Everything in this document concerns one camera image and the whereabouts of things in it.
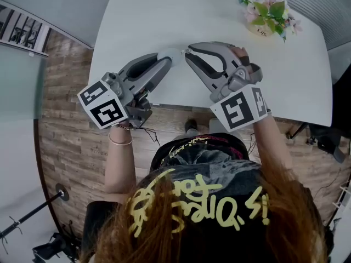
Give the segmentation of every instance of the tabletop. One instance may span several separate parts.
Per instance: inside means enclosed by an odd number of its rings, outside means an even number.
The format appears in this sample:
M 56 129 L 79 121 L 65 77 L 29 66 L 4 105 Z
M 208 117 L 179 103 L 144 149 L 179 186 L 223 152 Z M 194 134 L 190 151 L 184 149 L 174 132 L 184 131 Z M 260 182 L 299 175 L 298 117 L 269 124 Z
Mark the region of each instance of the tabletop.
M 245 47 L 262 68 L 258 84 L 273 116 L 330 126 L 332 82 L 328 54 L 318 25 L 301 20 L 302 32 L 261 37 L 246 28 L 238 0 L 110 0 L 94 49 L 89 82 L 118 72 L 132 59 L 167 48 L 184 50 L 207 41 Z M 203 57 L 217 71 L 221 62 Z M 152 103 L 210 107 L 210 91 L 183 58 L 155 90 Z

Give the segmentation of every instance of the white bracelet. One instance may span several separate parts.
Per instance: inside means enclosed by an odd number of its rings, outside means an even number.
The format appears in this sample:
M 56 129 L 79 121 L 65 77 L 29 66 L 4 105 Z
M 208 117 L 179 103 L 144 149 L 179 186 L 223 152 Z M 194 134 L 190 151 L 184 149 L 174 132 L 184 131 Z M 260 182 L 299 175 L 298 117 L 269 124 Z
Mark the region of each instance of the white bracelet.
M 113 144 L 119 145 L 119 146 L 129 145 L 129 144 L 131 144 L 131 143 L 133 142 L 133 138 L 132 138 L 132 139 L 130 140 L 130 142 L 128 142 L 128 143 L 117 143 L 117 142 L 114 142 L 114 141 L 111 139 L 110 134 L 109 134 L 109 140 L 110 140 Z

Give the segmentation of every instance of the white vase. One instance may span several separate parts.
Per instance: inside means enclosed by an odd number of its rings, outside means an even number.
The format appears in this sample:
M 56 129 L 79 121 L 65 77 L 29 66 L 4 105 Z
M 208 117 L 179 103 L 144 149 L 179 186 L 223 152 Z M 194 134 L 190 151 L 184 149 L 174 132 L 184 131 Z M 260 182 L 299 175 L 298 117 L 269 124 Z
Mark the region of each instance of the white vase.
M 248 23 L 246 27 L 252 33 L 262 37 L 269 37 L 273 34 L 272 30 L 267 25 L 253 25 Z

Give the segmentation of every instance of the artificial flower arrangement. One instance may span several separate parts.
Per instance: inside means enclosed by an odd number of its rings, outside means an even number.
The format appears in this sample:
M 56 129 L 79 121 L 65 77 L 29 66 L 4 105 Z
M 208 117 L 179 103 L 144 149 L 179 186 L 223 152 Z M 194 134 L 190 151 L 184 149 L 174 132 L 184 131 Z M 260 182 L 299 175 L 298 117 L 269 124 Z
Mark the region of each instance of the artificial flower arrangement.
M 300 20 L 296 20 L 288 11 L 286 0 L 239 0 L 246 6 L 245 18 L 251 25 L 268 27 L 271 33 L 278 33 L 286 40 L 286 31 L 289 29 L 297 34 L 302 31 Z

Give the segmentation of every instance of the black shoe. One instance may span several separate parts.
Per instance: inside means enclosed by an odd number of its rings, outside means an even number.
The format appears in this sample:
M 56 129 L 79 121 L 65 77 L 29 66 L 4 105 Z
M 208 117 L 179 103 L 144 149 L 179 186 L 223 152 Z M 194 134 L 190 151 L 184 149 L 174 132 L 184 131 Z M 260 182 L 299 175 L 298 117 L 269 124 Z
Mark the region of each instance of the black shoe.
M 185 128 L 185 133 L 189 129 L 196 129 L 197 130 L 197 122 L 194 119 L 189 119 L 185 122 L 184 128 Z

